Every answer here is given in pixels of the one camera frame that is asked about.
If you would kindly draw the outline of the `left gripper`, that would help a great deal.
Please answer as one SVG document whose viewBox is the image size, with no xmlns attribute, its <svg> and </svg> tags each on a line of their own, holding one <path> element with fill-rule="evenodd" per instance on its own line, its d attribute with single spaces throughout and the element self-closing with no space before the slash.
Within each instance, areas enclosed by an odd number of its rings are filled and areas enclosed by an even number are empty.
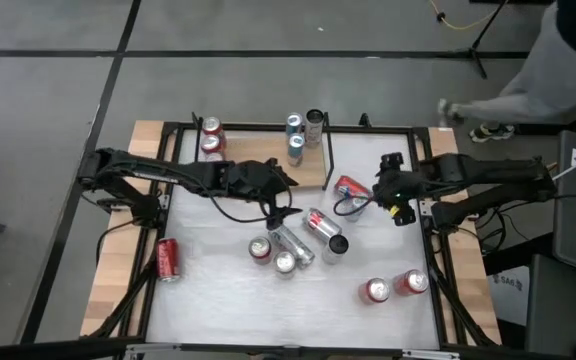
<svg viewBox="0 0 576 360">
<path fill-rule="evenodd" d="M 226 191 L 229 198 L 267 203 L 266 229 L 272 231 L 289 216 L 303 212 L 300 208 L 279 207 L 275 196 L 287 192 L 298 182 L 289 177 L 276 158 L 266 162 L 247 160 L 236 163 L 226 172 Z"/>
</svg>

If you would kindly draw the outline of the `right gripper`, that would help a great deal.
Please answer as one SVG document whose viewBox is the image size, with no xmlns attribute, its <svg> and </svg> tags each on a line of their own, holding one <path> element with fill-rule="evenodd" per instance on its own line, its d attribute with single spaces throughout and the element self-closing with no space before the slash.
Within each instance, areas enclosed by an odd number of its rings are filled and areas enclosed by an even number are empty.
<svg viewBox="0 0 576 360">
<path fill-rule="evenodd" d="M 414 209 L 409 201 L 415 199 L 417 183 L 410 172 L 401 170 L 403 155 L 400 152 L 381 156 L 380 173 L 376 175 L 374 200 L 380 201 L 380 206 L 389 210 L 397 206 L 400 211 L 391 216 L 396 226 L 405 226 L 416 221 Z"/>
</svg>

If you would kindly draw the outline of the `slim blue silver can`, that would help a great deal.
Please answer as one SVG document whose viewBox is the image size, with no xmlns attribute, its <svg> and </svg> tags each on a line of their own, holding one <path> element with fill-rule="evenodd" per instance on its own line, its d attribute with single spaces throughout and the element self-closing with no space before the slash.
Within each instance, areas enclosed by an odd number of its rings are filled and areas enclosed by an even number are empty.
<svg viewBox="0 0 576 360">
<path fill-rule="evenodd" d="M 303 160 L 305 138 L 302 134 L 294 133 L 288 138 L 287 159 L 290 166 L 298 167 Z"/>
<path fill-rule="evenodd" d="M 303 117 L 301 114 L 292 112 L 286 117 L 286 136 L 290 137 L 293 134 L 300 134 L 303 129 Z"/>
<path fill-rule="evenodd" d="M 357 222 L 364 212 L 368 198 L 353 197 L 345 199 L 339 205 L 339 213 L 348 222 Z"/>
</svg>

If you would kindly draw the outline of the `red soda can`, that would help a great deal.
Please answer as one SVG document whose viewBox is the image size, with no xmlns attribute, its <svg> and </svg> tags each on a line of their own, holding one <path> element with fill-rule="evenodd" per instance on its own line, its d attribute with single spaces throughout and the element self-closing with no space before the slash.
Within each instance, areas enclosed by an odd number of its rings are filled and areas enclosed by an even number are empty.
<svg viewBox="0 0 576 360">
<path fill-rule="evenodd" d="M 386 302 L 391 294 L 391 289 L 383 278 L 371 278 L 358 287 L 359 299 L 368 305 Z"/>
<path fill-rule="evenodd" d="M 424 293 L 429 287 L 428 275 L 419 270 L 408 270 L 393 280 L 394 291 L 401 296 L 411 296 Z"/>
</svg>

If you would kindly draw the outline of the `wooden shelf with black legs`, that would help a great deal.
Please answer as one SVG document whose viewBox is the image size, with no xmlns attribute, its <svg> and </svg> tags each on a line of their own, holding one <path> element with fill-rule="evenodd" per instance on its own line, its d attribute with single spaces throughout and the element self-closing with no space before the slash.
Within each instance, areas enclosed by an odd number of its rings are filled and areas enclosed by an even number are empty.
<svg viewBox="0 0 576 360">
<path fill-rule="evenodd" d="M 285 127 L 277 124 L 225 124 L 226 160 L 265 162 L 276 158 L 283 171 L 298 182 L 298 188 L 326 190 L 334 170 L 331 126 L 328 113 L 324 113 L 321 142 L 315 147 L 305 147 L 300 166 L 290 166 L 287 159 Z"/>
</svg>

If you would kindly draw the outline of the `silver Diet Coke can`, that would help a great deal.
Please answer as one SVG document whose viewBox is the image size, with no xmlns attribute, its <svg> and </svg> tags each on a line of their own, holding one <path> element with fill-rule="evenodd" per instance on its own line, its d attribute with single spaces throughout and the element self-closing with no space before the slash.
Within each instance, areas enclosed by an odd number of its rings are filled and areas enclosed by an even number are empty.
<svg viewBox="0 0 576 360">
<path fill-rule="evenodd" d="M 324 242 L 329 241 L 333 236 L 342 234 L 342 228 L 316 208 L 310 208 L 304 214 L 303 223 L 308 231 Z"/>
<path fill-rule="evenodd" d="M 296 270 L 296 259 L 288 251 L 278 252 L 273 259 L 275 274 L 282 278 L 291 278 Z"/>
</svg>

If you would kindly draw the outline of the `red black Coca-Cola can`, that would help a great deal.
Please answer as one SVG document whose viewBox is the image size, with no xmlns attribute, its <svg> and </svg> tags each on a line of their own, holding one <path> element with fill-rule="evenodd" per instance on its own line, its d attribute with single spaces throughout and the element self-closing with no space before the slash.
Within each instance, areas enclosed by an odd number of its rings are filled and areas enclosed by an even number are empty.
<svg viewBox="0 0 576 360">
<path fill-rule="evenodd" d="M 272 244 L 263 236 L 257 236 L 250 240 L 248 252 L 252 260 L 258 265 L 266 265 L 272 260 Z"/>
</svg>

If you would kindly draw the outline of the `black tripod stand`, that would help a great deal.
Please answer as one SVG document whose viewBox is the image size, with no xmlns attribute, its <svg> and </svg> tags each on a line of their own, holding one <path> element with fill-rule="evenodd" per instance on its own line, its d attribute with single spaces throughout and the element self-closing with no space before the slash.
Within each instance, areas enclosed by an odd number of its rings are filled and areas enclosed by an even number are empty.
<svg viewBox="0 0 576 360">
<path fill-rule="evenodd" d="M 469 47 L 445 52 L 441 55 L 441 58 L 452 59 L 452 60 L 466 60 L 466 61 L 472 62 L 475 65 L 475 68 L 476 68 L 477 72 L 479 73 L 479 75 L 483 79 L 487 79 L 488 75 L 487 75 L 487 72 L 483 66 L 482 59 L 481 59 L 481 56 L 479 54 L 478 48 L 480 46 L 480 43 L 481 43 L 484 35 L 487 33 L 487 31 L 491 27 L 492 23 L 494 22 L 494 20 L 497 18 L 497 16 L 501 12 L 501 10 L 504 8 L 504 6 L 508 2 L 509 2 L 509 0 L 500 0 L 499 4 L 497 5 L 497 7 L 492 12 L 488 13 L 487 15 L 483 16 L 482 18 L 480 18 L 480 19 L 478 19 L 478 20 L 476 20 L 470 24 L 454 25 L 447 20 L 446 13 L 439 9 L 439 7 L 434 2 L 434 0 L 429 0 L 429 3 L 432 6 L 432 9 L 435 12 L 436 21 L 439 24 L 443 24 L 446 28 L 448 28 L 452 31 L 465 32 L 465 31 L 470 30 L 472 28 L 475 28 L 479 25 L 483 26 L 483 29 L 479 31 L 477 37 L 474 39 L 474 41 L 471 43 L 471 45 Z"/>
</svg>

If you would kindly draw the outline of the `white printed box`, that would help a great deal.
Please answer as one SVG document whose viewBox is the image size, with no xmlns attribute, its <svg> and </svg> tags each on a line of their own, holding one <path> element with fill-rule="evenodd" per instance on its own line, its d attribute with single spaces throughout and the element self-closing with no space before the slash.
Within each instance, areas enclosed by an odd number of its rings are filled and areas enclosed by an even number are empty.
<svg viewBox="0 0 576 360">
<path fill-rule="evenodd" d="M 525 326 L 530 289 L 530 270 L 527 266 L 502 271 L 487 277 L 498 319 Z"/>
</svg>

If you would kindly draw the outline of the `person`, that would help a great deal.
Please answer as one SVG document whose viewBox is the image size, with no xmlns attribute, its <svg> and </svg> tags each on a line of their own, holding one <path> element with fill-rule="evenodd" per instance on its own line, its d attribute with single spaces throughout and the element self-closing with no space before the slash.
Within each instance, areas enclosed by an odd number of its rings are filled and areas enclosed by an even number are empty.
<svg viewBox="0 0 576 360">
<path fill-rule="evenodd" d="M 444 125 L 477 120 L 472 141 L 505 140 L 515 126 L 557 118 L 576 107 L 576 0 L 555 0 L 544 11 L 540 32 L 522 68 L 488 100 L 440 99 Z"/>
</svg>

